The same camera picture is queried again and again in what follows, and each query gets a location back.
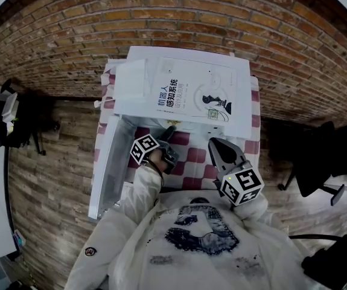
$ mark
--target black strap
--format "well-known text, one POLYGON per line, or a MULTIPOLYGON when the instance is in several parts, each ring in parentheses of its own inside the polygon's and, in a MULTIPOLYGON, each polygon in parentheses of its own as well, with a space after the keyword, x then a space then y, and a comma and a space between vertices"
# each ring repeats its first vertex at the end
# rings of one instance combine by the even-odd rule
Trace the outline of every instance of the black strap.
POLYGON ((160 169, 157 167, 157 165, 152 160, 148 159, 148 162, 156 170, 156 172, 160 175, 160 177, 161 177, 161 187, 162 187, 164 185, 164 177, 162 177, 162 173, 161 173, 160 169))

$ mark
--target dark blue print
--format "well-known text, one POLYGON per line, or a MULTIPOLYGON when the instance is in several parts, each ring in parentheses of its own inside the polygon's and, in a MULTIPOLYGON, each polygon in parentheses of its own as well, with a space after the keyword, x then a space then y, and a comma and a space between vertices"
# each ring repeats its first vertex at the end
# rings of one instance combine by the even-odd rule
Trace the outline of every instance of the dark blue print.
POLYGON ((189 204, 209 203, 206 198, 194 198, 189 204))
POLYGON ((202 211, 207 218, 212 232, 202 237, 193 236, 189 230, 170 228, 165 235, 169 243, 177 249, 185 251, 202 251, 210 256, 216 256, 223 251, 231 252, 239 243, 227 225, 223 222, 220 213, 214 207, 207 205, 183 206, 175 224, 190 225, 197 222, 197 216, 192 212, 202 211))

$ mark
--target white jacket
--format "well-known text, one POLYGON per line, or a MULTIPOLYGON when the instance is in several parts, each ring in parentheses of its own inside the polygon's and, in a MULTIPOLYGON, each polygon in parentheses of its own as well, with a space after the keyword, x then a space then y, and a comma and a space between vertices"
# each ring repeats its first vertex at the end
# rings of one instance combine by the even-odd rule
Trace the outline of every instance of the white jacket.
POLYGON ((273 227, 263 195, 231 211, 215 190, 160 188, 153 169, 136 171, 127 199, 83 247, 66 290, 107 289, 107 276, 110 290, 317 288, 300 251, 273 227))

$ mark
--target table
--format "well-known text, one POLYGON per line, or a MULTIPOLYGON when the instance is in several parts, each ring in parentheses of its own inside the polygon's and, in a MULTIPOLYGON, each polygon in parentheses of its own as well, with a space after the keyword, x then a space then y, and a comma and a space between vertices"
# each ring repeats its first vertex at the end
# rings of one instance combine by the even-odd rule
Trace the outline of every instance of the table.
MULTIPOLYGON (((110 115, 113 115, 115 100, 112 100, 113 86, 115 84, 115 67, 121 60, 109 60, 106 65, 102 79, 102 104, 100 122, 97 129, 94 152, 94 171, 98 162, 101 143, 110 115)), ((259 86, 256 77, 251 77, 251 105, 252 105, 252 131, 251 138, 244 140, 241 138, 226 138, 238 145, 246 155, 246 158, 254 167, 258 167, 259 147, 260 147, 260 103, 259 86)), ((139 127, 135 138, 152 133, 152 130, 139 127)), ((165 176, 165 187, 172 187, 184 190, 215 189, 213 180, 217 171, 212 165, 208 152, 208 139, 202 135, 190 134, 187 132, 175 132, 170 140, 172 148, 180 155, 177 166, 171 175, 165 176)), ((131 158, 129 161, 126 181, 132 182, 135 170, 138 165, 131 158)))

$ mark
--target black cable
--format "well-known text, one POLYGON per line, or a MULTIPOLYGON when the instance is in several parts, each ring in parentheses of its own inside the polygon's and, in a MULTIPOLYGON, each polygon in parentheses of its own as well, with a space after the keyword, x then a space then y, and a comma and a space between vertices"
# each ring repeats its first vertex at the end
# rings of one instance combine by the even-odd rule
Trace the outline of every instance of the black cable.
POLYGON ((149 158, 147 159, 147 161, 150 163, 150 165, 156 170, 156 172, 160 175, 161 177, 161 187, 164 185, 164 177, 162 177, 162 173, 160 171, 160 169, 157 167, 157 165, 150 160, 149 158))
POLYGON ((290 239, 327 239, 327 240, 342 240, 346 239, 345 237, 335 236, 335 235, 326 235, 326 234, 301 234, 301 235, 291 235, 290 239))

